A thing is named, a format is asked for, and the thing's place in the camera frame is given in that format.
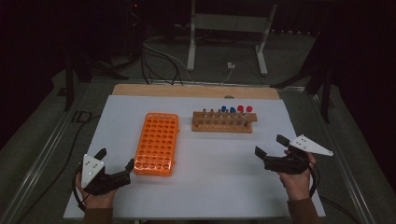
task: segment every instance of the floor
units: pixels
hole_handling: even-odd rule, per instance
[[[237,85],[263,86],[281,82],[298,74],[304,58],[315,43],[309,35],[270,34],[264,50],[269,68],[268,76],[261,76],[255,59],[254,45],[259,36],[206,36],[198,38],[195,69],[185,69],[189,38],[179,36],[167,39],[150,36],[145,50],[148,67],[142,76],[140,62],[120,71],[128,80],[116,80],[93,71],[90,83],[76,81],[76,100],[64,112],[65,99],[58,96],[64,87],[64,72],[54,77],[55,88],[37,111],[20,127],[0,151],[0,211],[2,223],[14,223],[26,214],[21,223],[82,223],[81,220],[63,219],[70,197],[70,181],[82,155],[87,151],[98,119],[81,126],[71,122],[76,112],[92,112],[99,116],[106,98],[118,83],[167,84],[177,73],[168,61],[150,56],[154,51],[175,57],[180,77],[179,85]],[[114,58],[114,63],[122,62]],[[227,63],[235,69],[227,68]],[[307,95],[304,86],[309,78],[278,90],[297,134],[303,133],[335,152],[332,158],[318,156],[321,172],[320,196],[343,206],[361,223],[396,223],[396,197],[368,148],[359,127],[348,113],[337,87],[332,86],[330,123],[321,118],[318,95]],[[59,174],[48,190],[46,188]],[[46,191],[35,204],[35,200]],[[350,217],[327,203],[323,203],[327,216],[324,223],[354,223]],[[115,220],[115,223],[133,223],[132,220]],[[177,223],[290,223],[287,217],[263,220],[179,220]]]

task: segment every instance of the brown sleeve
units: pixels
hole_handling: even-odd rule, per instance
[[[317,210],[311,199],[288,201],[289,213],[293,224],[320,224]]]
[[[86,209],[85,224],[111,224],[113,223],[113,208]]]

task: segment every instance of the desk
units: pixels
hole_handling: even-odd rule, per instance
[[[213,15],[195,12],[195,0],[191,1],[191,31],[190,48],[187,69],[192,71],[195,62],[195,29],[209,30],[228,30],[262,33],[262,42],[256,46],[257,62],[259,63],[260,73],[268,75],[262,51],[264,50],[271,24],[276,12],[277,4],[272,4],[270,13],[267,17],[243,17],[229,15]]]
[[[234,99],[224,99],[226,95]],[[255,108],[259,121],[253,124],[253,133],[191,131],[192,111],[202,110],[203,106],[238,104]],[[131,174],[132,184],[119,189],[116,195],[115,218],[257,219],[289,215],[287,194],[278,175],[264,170],[262,161],[254,155],[254,147],[259,146],[269,155],[283,156],[284,148],[276,142],[276,135],[295,137],[289,114],[276,90],[118,85],[107,99],[88,150],[89,155],[94,155],[103,147],[107,149],[103,159],[107,173],[119,172],[134,156],[148,112],[179,116],[173,174],[170,177]],[[318,214],[325,216],[317,194],[313,201]],[[64,217],[83,217],[73,197]]]

